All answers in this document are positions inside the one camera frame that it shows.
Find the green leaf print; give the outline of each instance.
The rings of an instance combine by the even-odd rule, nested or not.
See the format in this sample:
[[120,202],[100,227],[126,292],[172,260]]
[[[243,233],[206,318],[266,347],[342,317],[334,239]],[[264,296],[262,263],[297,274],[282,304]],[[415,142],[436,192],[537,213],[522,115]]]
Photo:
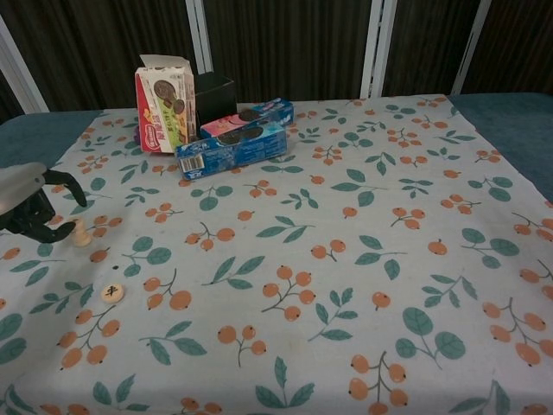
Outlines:
[[416,335],[429,335],[434,329],[430,317],[424,311],[415,307],[405,309],[403,317],[405,327]]
[[473,244],[481,244],[486,242],[486,237],[480,231],[466,227],[462,230],[462,235],[465,240]]
[[384,264],[384,269],[386,271],[386,274],[388,274],[388,277],[390,280],[394,280],[399,275],[399,272],[401,270],[399,263],[395,259],[389,259]]
[[174,340],[174,343],[182,353],[190,356],[202,356],[207,353],[207,351],[194,339],[182,337]]
[[102,382],[96,382],[92,389],[92,396],[100,404],[111,405],[111,395]]
[[248,290],[253,287],[253,285],[244,279],[228,278],[226,282],[236,290]]
[[105,186],[105,180],[101,177],[96,177],[92,182],[90,183],[90,189],[94,192],[98,192]]
[[490,392],[487,398],[472,397],[465,399],[453,408],[448,413],[461,413],[470,411],[472,415],[482,415],[488,405],[492,403],[493,391],[495,390],[495,414],[508,415],[511,413],[511,400],[503,387],[498,381],[493,380],[490,386]]
[[374,264],[380,259],[380,254],[377,252],[365,252],[357,258],[355,261],[356,265],[369,265]]
[[317,316],[319,317],[319,319],[325,324],[328,324],[328,311],[325,306],[321,303],[317,303],[315,306],[315,310],[317,311]]
[[368,235],[361,235],[359,236],[359,239],[363,243],[363,245],[371,248],[371,249],[383,249],[382,244],[380,244],[380,241],[372,236]]
[[264,259],[265,259],[265,256],[255,257],[255,258],[252,258],[252,259],[248,259],[247,261],[245,261],[245,262],[238,268],[238,270],[236,271],[236,275],[245,275],[245,274],[249,274],[250,272],[252,272],[253,270],[255,270],[258,266],[260,266]]
[[360,208],[369,206],[374,202],[374,193],[371,191],[361,192],[357,196],[357,201]]
[[130,389],[132,388],[134,383],[135,375],[133,374],[119,384],[118,389],[115,392],[115,400],[118,404],[129,398]]
[[40,244],[36,249],[36,253],[39,257],[49,257],[54,249],[52,244]]
[[167,248],[154,248],[152,249],[146,260],[150,265],[165,264],[171,258],[171,251]]
[[305,386],[302,386],[296,393],[294,393],[294,396],[292,396],[289,407],[295,407],[305,404],[309,400],[309,398],[311,398],[314,389],[314,383],[309,383]]
[[10,314],[0,320],[0,341],[10,338],[21,327],[21,314]]
[[30,270],[31,268],[35,268],[37,265],[39,265],[42,261],[39,259],[31,259],[30,261],[25,261],[22,264],[19,264],[18,266],[12,268],[11,272],[23,272]]
[[25,284],[25,286],[29,287],[32,284],[38,283],[41,279],[43,279],[46,276],[46,274],[48,274],[49,269],[50,269],[49,266],[43,266],[42,268],[35,270],[31,275],[29,275],[29,279],[27,280],[27,283]]
[[275,377],[276,382],[278,382],[278,385],[284,389],[284,385],[286,385],[286,371],[288,368],[286,367],[286,364],[284,364],[284,360],[282,357],[277,357],[275,360]]
[[142,236],[132,244],[132,250],[136,252],[146,252],[154,245],[154,240],[150,236]]
[[236,257],[230,257],[225,262],[223,262],[223,264],[219,266],[219,268],[215,272],[215,276],[213,277],[214,283],[222,279],[230,271],[232,264],[234,264],[235,259]]
[[256,397],[259,403],[267,408],[285,408],[286,405],[264,386],[256,386]]
[[365,175],[363,172],[356,170],[356,169],[347,169],[347,175],[350,179],[352,179],[354,182],[364,183],[365,182]]
[[399,339],[396,342],[396,352],[404,359],[409,359],[416,354],[416,346],[409,339]]
[[208,196],[200,201],[200,209],[203,211],[213,210],[219,204],[219,199],[216,197]]
[[190,327],[190,324],[192,324],[192,322],[178,322],[171,329],[169,329],[165,337],[173,337],[174,335],[182,333],[184,330]]
[[149,405],[143,404],[130,404],[125,408],[127,411],[145,412],[148,411]]
[[149,346],[157,361],[165,366],[169,366],[171,364],[171,358],[169,357],[169,353],[167,353],[167,349],[159,341],[150,339]]
[[448,331],[442,331],[435,336],[435,345],[441,354],[451,360],[460,359],[466,351],[462,340]]
[[513,244],[511,241],[506,239],[492,239],[490,240],[490,247],[497,252],[500,255],[503,255],[505,257],[512,257],[514,255],[518,255],[520,250],[518,249],[518,246]]
[[496,201],[509,201],[511,199],[509,192],[502,188],[489,188],[487,193]]
[[21,399],[21,397],[16,393],[16,389],[13,385],[10,385],[10,387],[8,387],[7,395],[10,397],[10,400],[12,401],[12,403],[18,408],[23,409],[24,411],[27,411],[27,412],[36,413],[33,407],[30,405],[27,405],[23,401],[23,399]]

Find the oreo box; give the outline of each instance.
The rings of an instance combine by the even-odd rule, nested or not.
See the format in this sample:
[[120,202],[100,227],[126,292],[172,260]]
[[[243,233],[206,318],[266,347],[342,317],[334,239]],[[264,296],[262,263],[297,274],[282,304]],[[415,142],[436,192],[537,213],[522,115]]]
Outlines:
[[292,124],[294,121],[294,106],[286,99],[276,98],[264,104],[244,109],[238,114],[204,124],[200,128],[200,134],[202,138],[220,137],[245,127],[271,121],[282,126]]
[[280,156],[286,132],[279,123],[256,125],[220,137],[180,145],[175,155],[188,180]]
[[172,153],[196,137],[194,75],[178,56],[140,55],[135,72],[140,146],[143,151]]

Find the orange berry print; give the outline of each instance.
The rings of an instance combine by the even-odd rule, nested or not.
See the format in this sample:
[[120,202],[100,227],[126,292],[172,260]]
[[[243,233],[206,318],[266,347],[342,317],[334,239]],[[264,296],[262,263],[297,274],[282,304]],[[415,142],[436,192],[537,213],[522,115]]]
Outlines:
[[526,322],[526,324],[528,324],[532,329],[536,331],[545,330],[545,321],[542,320],[540,316],[534,313],[524,314],[524,321]]
[[80,362],[82,357],[83,352],[80,348],[72,348],[63,356],[63,359],[61,359],[61,367],[64,369],[73,367]]
[[2,259],[6,259],[6,260],[13,259],[17,255],[19,255],[19,252],[21,252],[21,248],[11,248],[4,253],[4,255],[2,256]]
[[405,368],[397,363],[390,365],[388,374],[390,375],[390,379],[396,383],[401,383],[405,380],[405,378],[407,378]]
[[363,380],[353,378],[349,382],[349,390],[347,392],[356,400],[364,400],[369,396],[369,387]]
[[352,218],[357,215],[357,209],[355,207],[344,207],[342,213],[344,214],[344,219]]
[[369,415],[385,415],[388,413],[388,405],[382,402],[375,402],[369,406]]
[[290,279],[292,278],[292,275],[294,275],[294,273],[289,266],[280,265],[278,270],[276,270],[276,276],[280,279]]
[[296,275],[296,284],[301,287],[307,287],[311,283],[311,272],[298,272]]
[[325,182],[325,178],[323,176],[311,176],[311,182],[313,184],[323,184]]
[[553,340],[541,340],[538,345],[544,354],[553,358]]
[[461,172],[460,171],[455,171],[455,170],[444,170],[443,175],[450,178],[450,179],[456,179],[457,177],[459,177],[461,175]]
[[119,331],[120,327],[121,327],[121,323],[119,322],[119,320],[110,320],[102,328],[102,336],[112,337]]
[[252,325],[248,324],[242,329],[242,337],[244,337],[245,340],[251,340],[256,336],[256,330],[253,328]]
[[520,415],[544,415],[547,413],[547,406],[542,404],[527,405]]
[[68,331],[58,341],[58,346],[61,348],[69,348],[77,340],[77,333],[74,331]]
[[99,363],[102,363],[107,355],[107,347],[103,344],[99,344],[98,346],[94,346],[86,356],[86,361],[90,363],[91,365],[98,365]]
[[157,288],[161,285],[161,281],[157,277],[148,278],[146,282],[143,284],[144,289],[146,291],[154,291],[157,290]]
[[266,297],[274,297],[276,294],[278,294],[278,292],[279,288],[276,284],[270,283],[263,286],[263,295]]
[[200,404],[192,398],[183,398],[181,400],[181,405],[184,409],[189,411],[196,411],[200,407]]
[[251,212],[249,210],[243,210],[241,212],[238,212],[238,220],[246,222],[251,219],[254,213],[255,212]]
[[355,372],[357,372],[358,374],[366,374],[371,368],[369,365],[369,361],[362,354],[356,354],[352,358],[352,363],[350,364],[350,366],[353,367]]
[[256,340],[251,344],[251,352],[257,356],[267,352],[267,346],[265,342]]
[[209,251],[210,249],[213,248],[213,241],[211,239],[204,239],[201,241],[200,247],[204,251]]
[[494,340],[499,340],[503,343],[511,341],[511,333],[509,333],[509,331],[507,331],[504,327],[498,326],[497,324],[490,326],[490,333],[492,333]]
[[98,262],[102,262],[104,259],[107,258],[107,252],[109,251],[109,249],[110,248],[100,249],[99,251],[91,254],[90,262],[93,262],[95,264],[97,264]]
[[390,403],[392,405],[394,405],[394,406],[407,406],[408,402],[409,402],[409,398],[407,397],[407,393],[405,393],[401,389],[392,389],[391,390],[391,392],[390,392]]
[[490,318],[499,318],[501,316],[501,309],[493,303],[483,303],[482,309]]
[[146,304],[148,305],[148,310],[152,310],[155,307],[159,306],[163,301],[163,294],[156,293],[148,297]]
[[86,324],[92,318],[92,310],[82,310],[76,317],[77,324]]
[[71,404],[67,407],[67,410],[71,415],[88,415],[90,413],[90,411],[81,404]]
[[536,366],[542,360],[539,353],[532,346],[526,343],[517,343],[515,345],[518,356],[528,363],[528,366]]
[[442,243],[442,240],[439,239],[429,243],[429,251],[435,255],[445,255],[448,253],[448,248]]
[[284,309],[284,318],[286,318],[286,320],[288,320],[289,322],[294,322],[300,317],[301,314],[302,311],[295,305],[290,305],[289,307]]
[[192,296],[186,290],[177,291],[169,300],[169,307],[173,310],[184,310],[192,302]]
[[317,296],[311,290],[303,290],[300,292],[300,301],[303,304],[311,304]]
[[63,415],[61,409],[56,405],[43,404],[41,405],[41,409],[48,415]]
[[376,306],[375,310],[378,310],[380,308],[385,309],[390,305],[391,299],[383,292],[377,291],[372,294],[372,303]]
[[217,338],[223,344],[229,344],[236,340],[236,329],[233,326],[222,327],[217,333]]

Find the cookie image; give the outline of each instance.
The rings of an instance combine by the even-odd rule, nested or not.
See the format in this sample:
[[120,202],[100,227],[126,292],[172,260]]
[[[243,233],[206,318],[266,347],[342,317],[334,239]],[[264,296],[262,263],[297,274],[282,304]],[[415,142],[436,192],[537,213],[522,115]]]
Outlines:
[[176,90],[175,87],[166,80],[158,80],[154,84],[154,93],[156,93],[158,98],[164,101],[168,100],[172,103],[175,100]]
[[254,121],[256,119],[259,118],[259,113],[257,111],[254,111],[254,110],[250,110],[250,109],[246,109],[246,110],[243,110],[241,111],[239,114],[238,114],[238,117],[242,120],[242,121]]
[[173,104],[173,111],[175,111],[175,114],[182,114],[186,108],[186,105],[182,99],[178,99]]

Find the chess piece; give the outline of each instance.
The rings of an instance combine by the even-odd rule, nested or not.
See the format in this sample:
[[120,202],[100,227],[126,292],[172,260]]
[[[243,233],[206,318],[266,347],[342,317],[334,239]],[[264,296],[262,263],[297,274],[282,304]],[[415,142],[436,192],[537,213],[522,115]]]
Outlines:
[[75,246],[87,246],[92,241],[92,236],[86,231],[85,222],[82,219],[75,219],[73,231],[73,243]]
[[124,296],[124,288],[121,284],[108,284],[102,290],[102,300],[108,304],[114,304],[121,301]]

